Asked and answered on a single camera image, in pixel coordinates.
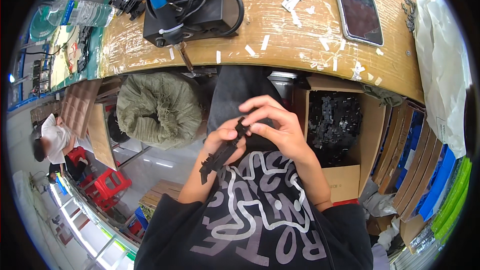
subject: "wooden pallet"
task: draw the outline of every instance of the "wooden pallet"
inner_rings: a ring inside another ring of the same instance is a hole
[[[153,212],[159,204],[160,198],[163,194],[170,195],[171,198],[177,200],[183,184],[173,183],[168,180],[161,179],[155,186],[153,186],[141,199],[138,201],[140,208],[145,215],[147,221],[150,221]]]

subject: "green burlap sack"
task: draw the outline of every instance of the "green burlap sack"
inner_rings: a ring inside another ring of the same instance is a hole
[[[118,93],[117,118],[129,137],[167,150],[194,141],[202,108],[192,85],[179,75],[135,74]]]

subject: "white floor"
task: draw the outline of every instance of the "white floor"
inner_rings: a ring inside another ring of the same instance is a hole
[[[155,186],[160,179],[184,184],[190,175],[198,153],[203,147],[201,137],[189,146],[181,149],[161,150],[153,147],[133,162],[125,166],[121,173],[131,179],[132,184],[115,206],[127,218],[139,207],[138,201]],[[120,163],[129,159],[141,150],[140,141],[130,139],[114,149],[115,159]],[[96,176],[102,174],[107,167],[96,160],[93,154],[88,155],[92,171]]]

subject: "plastic water bottle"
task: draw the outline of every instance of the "plastic water bottle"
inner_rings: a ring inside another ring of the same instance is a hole
[[[105,27],[115,14],[115,9],[108,4],[84,0],[58,0],[47,10],[46,19],[55,26]]]

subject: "bottle label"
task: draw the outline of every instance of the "bottle label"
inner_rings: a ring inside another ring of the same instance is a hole
[[[60,25],[75,25],[78,19],[78,14],[83,6],[83,2],[78,0],[69,0],[65,14],[63,15]]]

